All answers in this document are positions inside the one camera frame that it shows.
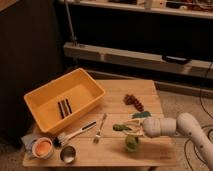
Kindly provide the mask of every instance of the table leg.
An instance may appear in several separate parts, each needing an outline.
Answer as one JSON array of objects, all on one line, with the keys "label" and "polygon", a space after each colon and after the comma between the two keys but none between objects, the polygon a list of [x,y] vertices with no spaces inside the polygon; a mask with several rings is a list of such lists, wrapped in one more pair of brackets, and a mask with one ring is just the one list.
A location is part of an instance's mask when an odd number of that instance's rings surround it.
[{"label": "table leg", "polygon": [[151,166],[147,171],[156,171],[157,168],[157,166]]}]

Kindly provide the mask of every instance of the small bowl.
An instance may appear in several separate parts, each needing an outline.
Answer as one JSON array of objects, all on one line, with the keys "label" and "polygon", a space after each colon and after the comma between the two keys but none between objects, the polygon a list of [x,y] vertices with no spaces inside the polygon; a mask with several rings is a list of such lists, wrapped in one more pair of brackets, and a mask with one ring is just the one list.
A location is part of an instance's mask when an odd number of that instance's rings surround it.
[{"label": "small bowl", "polygon": [[70,164],[75,160],[76,150],[72,146],[66,146],[61,150],[60,158],[61,160],[66,163]]},{"label": "small bowl", "polygon": [[50,138],[41,137],[32,147],[32,153],[36,158],[47,159],[53,154],[54,148]]}]

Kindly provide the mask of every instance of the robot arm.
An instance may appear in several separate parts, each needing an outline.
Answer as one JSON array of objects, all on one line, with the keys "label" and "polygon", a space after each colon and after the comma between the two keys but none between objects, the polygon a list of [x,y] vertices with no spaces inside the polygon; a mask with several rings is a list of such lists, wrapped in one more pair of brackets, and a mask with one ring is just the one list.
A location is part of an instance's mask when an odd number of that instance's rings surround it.
[{"label": "robot arm", "polygon": [[195,144],[209,169],[213,170],[213,144],[191,114],[182,113],[177,119],[148,117],[143,121],[143,130],[151,138],[175,136],[177,133],[188,137]]}]

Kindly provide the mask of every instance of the yellow plastic bin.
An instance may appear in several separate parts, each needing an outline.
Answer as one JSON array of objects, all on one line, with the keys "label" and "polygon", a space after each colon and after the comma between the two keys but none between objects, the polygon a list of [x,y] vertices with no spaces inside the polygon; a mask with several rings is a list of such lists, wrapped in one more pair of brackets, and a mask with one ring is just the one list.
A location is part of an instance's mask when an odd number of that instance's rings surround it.
[{"label": "yellow plastic bin", "polygon": [[[82,68],[76,69],[24,95],[36,123],[44,133],[56,134],[95,106],[104,89]],[[58,102],[68,99],[72,113],[61,117]]]}]

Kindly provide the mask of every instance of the bunch of grapes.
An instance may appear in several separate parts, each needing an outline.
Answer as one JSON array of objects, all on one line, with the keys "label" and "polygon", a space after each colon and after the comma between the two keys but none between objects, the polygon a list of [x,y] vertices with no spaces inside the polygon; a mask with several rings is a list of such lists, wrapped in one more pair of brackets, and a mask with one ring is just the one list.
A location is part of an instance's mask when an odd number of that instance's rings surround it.
[{"label": "bunch of grapes", "polygon": [[144,111],[144,106],[141,104],[141,102],[134,95],[126,94],[125,97],[124,97],[124,103],[126,105],[134,105],[134,107],[139,112]]}]

